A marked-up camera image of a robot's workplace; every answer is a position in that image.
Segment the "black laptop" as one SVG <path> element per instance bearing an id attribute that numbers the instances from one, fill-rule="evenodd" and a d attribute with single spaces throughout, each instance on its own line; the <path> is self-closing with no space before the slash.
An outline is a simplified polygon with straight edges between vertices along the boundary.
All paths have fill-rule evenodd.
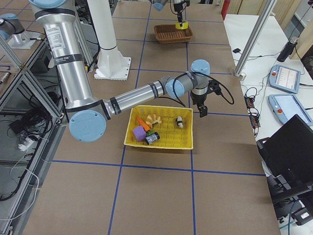
<path id="1" fill-rule="evenodd" d="M 313 130 L 299 115 L 271 137 L 259 139 L 257 147 L 273 176 L 302 183 L 313 180 Z"/>

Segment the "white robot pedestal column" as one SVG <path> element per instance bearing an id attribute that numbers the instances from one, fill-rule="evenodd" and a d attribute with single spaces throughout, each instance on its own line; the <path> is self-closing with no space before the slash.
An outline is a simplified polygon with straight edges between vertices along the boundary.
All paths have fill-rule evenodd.
<path id="1" fill-rule="evenodd" d="M 132 59 L 124 57 L 118 49 L 109 1 L 89 0 L 88 6 L 100 46 L 94 77 L 96 79 L 127 80 Z"/>

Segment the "black white panda figure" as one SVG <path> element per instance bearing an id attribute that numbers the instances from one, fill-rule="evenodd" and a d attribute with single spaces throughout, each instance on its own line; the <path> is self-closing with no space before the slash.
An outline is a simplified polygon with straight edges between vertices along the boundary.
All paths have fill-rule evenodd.
<path id="1" fill-rule="evenodd" d="M 182 129 L 184 127 L 184 123 L 181 116 L 176 118 L 176 125 L 178 128 Z"/>

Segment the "orange toy carrot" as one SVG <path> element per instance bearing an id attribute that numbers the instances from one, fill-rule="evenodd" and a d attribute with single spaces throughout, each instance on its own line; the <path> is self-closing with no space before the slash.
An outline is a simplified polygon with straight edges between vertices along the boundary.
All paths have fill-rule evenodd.
<path id="1" fill-rule="evenodd" d="M 148 132 L 151 128 L 149 125 L 146 124 L 140 117 L 136 116 L 136 120 L 138 121 L 139 125 L 143 127 L 145 132 Z"/>

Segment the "yellow tape roll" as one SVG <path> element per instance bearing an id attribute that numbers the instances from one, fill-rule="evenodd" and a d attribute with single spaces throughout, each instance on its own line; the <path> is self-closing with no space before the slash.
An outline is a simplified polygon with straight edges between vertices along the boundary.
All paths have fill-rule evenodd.
<path id="1" fill-rule="evenodd" d="M 175 28 L 179 29 L 179 30 L 185 30 L 188 28 L 188 22 L 187 21 L 183 21 L 183 22 L 176 22 L 175 24 Z"/>

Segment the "brown wicker basket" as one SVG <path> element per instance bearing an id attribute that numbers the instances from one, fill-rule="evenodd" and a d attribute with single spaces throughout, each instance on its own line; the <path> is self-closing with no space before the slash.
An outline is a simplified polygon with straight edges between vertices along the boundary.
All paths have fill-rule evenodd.
<path id="1" fill-rule="evenodd" d="M 161 44 L 185 43 L 193 37 L 193 32 L 188 22 L 175 24 L 159 24 L 154 26 L 156 39 Z"/>

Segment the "purple foam cube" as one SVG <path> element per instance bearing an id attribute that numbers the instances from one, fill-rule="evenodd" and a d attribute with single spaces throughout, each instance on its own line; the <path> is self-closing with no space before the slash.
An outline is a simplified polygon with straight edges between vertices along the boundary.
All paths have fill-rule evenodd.
<path id="1" fill-rule="evenodd" d="M 142 126 L 133 129 L 134 137 L 137 141 L 143 141 L 146 138 L 146 131 Z"/>

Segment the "aluminium frame post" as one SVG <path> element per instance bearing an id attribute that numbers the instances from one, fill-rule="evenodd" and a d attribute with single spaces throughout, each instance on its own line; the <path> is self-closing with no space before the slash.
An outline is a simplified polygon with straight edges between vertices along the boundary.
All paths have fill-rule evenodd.
<path id="1" fill-rule="evenodd" d="M 273 11 L 275 5 L 277 3 L 277 0 L 267 0 L 265 3 L 265 6 L 263 10 L 261 11 L 261 14 L 259 15 L 255 26 L 250 34 L 250 37 L 245 45 L 245 48 L 242 52 L 242 55 L 237 63 L 237 66 L 234 70 L 234 75 L 236 77 L 240 77 L 242 70 L 248 60 L 248 57 L 250 56 L 257 39 L 259 38 L 269 16 L 271 15 L 271 12 Z"/>

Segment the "small black puck device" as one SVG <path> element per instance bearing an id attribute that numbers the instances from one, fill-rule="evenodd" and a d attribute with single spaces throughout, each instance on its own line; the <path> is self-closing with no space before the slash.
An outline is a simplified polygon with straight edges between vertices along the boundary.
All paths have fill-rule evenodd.
<path id="1" fill-rule="evenodd" d="M 239 48 L 236 48 L 233 50 L 234 53 L 239 53 L 241 50 Z"/>

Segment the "lower blue teach pendant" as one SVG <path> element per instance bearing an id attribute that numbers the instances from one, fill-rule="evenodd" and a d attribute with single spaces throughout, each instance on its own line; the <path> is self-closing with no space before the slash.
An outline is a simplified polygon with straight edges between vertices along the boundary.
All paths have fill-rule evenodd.
<path id="1" fill-rule="evenodd" d="M 307 125 L 313 125 L 313 119 L 294 94 L 271 94 L 268 96 L 268 102 L 282 124 L 298 115 Z"/>

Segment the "dark blue small can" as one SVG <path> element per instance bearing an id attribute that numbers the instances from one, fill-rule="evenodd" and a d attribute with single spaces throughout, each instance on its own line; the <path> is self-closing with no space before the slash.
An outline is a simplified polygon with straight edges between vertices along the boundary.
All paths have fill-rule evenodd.
<path id="1" fill-rule="evenodd" d="M 159 136 L 158 132 L 154 132 L 154 133 L 150 134 L 149 136 L 146 136 L 144 140 L 148 145 L 151 145 L 154 142 L 158 141 L 159 139 L 160 139 L 160 136 Z"/>

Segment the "upper blue teach pendant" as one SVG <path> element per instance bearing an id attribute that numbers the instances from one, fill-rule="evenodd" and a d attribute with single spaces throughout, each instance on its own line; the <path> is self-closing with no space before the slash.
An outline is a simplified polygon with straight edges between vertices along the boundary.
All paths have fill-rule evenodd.
<path id="1" fill-rule="evenodd" d="M 300 77 L 300 71 L 276 64 L 271 68 L 268 81 L 273 88 L 296 94 L 299 90 Z"/>

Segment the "black water bottle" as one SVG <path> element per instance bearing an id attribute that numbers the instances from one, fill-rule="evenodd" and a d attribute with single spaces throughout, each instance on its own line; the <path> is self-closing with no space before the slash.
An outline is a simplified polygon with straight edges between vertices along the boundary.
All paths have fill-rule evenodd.
<path id="1" fill-rule="evenodd" d="M 277 57 L 278 62 L 284 62 L 287 57 L 289 57 L 294 48 L 296 47 L 298 43 L 299 38 L 298 37 L 292 37 L 290 40 L 287 41 L 284 48 L 280 52 L 279 56 Z"/>

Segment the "blue teach pendant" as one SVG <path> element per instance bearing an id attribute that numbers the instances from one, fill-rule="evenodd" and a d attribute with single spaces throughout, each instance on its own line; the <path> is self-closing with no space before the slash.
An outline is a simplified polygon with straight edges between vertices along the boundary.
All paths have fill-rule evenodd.
<path id="1" fill-rule="evenodd" d="M 268 102 L 282 124 L 298 115 L 307 125 L 313 125 L 313 119 L 294 94 L 271 94 L 268 96 Z"/>
<path id="2" fill-rule="evenodd" d="M 276 64 L 271 68 L 268 81 L 273 88 L 296 94 L 299 90 L 300 77 L 300 71 Z"/>

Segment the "orange black usb hub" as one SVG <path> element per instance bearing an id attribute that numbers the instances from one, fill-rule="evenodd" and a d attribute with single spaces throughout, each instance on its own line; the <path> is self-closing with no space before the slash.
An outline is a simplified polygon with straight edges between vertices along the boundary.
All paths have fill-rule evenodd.
<path id="1" fill-rule="evenodd" d="M 254 106 L 254 98 L 245 96 L 245 103 L 250 118 L 251 126 L 253 129 L 260 127 L 260 114 L 259 111 Z"/>

